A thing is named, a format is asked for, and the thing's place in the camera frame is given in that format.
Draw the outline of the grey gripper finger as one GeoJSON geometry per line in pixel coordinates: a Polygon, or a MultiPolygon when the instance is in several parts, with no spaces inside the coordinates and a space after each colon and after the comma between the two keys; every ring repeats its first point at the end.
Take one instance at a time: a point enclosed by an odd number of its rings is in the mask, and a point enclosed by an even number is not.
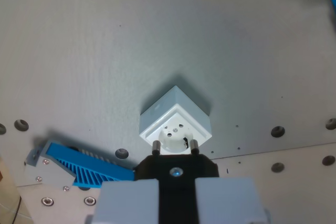
{"type": "Polygon", "coordinates": [[[85,223],[159,223],[159,181],[104,182],[85,223]]]}
{"type": "Polygon", "coordinates": [[[197,178],[199,223],[269,223],[251,178],[197,178]]]}

